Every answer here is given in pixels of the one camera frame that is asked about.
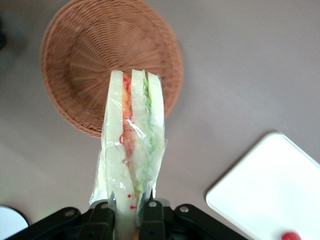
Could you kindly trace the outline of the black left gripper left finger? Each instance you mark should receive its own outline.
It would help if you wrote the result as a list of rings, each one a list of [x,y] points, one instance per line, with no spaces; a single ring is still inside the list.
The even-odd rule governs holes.
[[[87,212],[65,207],[8,240],[112,240],[116,218],[114,201],[95,201]]]

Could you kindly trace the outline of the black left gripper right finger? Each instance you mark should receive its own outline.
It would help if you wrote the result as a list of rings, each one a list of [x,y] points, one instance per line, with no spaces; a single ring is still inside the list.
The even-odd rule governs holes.
[[[140,240],[244,240],[245,237],[192,204],[172,209],[160,198],[142,210]]]

